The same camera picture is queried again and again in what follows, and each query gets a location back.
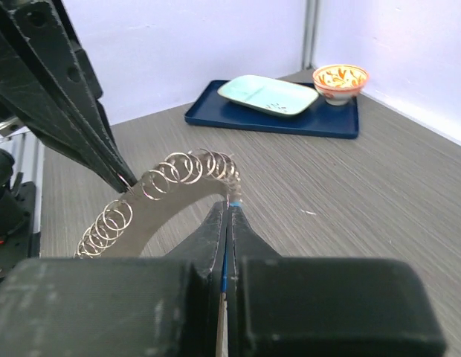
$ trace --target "floral bowl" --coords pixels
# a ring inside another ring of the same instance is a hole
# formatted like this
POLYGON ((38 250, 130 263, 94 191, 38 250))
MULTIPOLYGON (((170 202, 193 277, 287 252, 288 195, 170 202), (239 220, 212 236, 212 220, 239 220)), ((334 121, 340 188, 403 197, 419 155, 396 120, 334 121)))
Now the floral bowl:
POLYGON ((356 97, 370 78, 356 65, 326 65, 313 72, 315 89, 333 106, 343 106, 356 97))

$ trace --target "metal coil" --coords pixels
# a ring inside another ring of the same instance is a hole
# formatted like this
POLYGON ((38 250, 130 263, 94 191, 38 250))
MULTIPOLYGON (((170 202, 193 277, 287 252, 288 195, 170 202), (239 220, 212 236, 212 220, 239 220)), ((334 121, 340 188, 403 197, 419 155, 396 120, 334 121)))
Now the metal coil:
MULTIPOLYGON (((138 186, 129 187, 132 195, 145 195, 159 201, 180 184, 195 184, 202 179, 218 180, 227 188, 228 204, 240 203, 239 170, 229 155, 198 149, 174 152, 153 169, 146 171, 138 186)), ((133 208, 125 199, 110 202, 82 235, 75 257, 99 257, 130 225, 133 208)))

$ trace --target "plate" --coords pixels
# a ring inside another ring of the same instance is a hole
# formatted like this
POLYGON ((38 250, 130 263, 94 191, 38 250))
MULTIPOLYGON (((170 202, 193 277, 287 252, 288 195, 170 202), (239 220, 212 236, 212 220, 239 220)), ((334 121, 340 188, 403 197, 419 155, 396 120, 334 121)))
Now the plate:
POLYGON ((234 103, 280 117, 300 114, 318 98, 309 87, 251 74, 227 82, 217 93, 234 103))

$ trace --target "wooden table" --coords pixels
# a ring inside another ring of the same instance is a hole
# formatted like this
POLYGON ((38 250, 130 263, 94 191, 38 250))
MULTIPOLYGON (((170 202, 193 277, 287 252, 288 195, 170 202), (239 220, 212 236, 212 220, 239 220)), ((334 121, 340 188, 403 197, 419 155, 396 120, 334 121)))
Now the wooden table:
MULTIPOLYGON (((290 76, 308 81, 309 72, 290 76)), ((284 255, 394 257, 420 274, 461 357, 461 147, 366 97, 355 141, 189 126, 189 105, 113 128, 140 176, 167 154, 206 147, 233 153, 245 213, 284 255)), ((71 256, 117 194, 95 174, 48 150, 42 256, 71 256)), ((196 229, 216 197, 175 216, 144 251, 159 256, 196 229)))

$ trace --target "dark blue serving tray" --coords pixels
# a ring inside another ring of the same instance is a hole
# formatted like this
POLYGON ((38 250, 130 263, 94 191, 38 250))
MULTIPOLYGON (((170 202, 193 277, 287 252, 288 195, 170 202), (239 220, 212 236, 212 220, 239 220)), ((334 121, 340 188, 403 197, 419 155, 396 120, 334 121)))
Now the dark blue serving tray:
MULTIPOLYGON (((345 106, 330 106, 318 99, 304 112, 279 118, 230 102, 217 94, 227 80, 213 80, 184 114, 186 123, 227 129, 278 132, 328 138, 356 139, 359 133, 356 98, 345 106)), ((298 83, 314 88, 311 83, 298 83)))

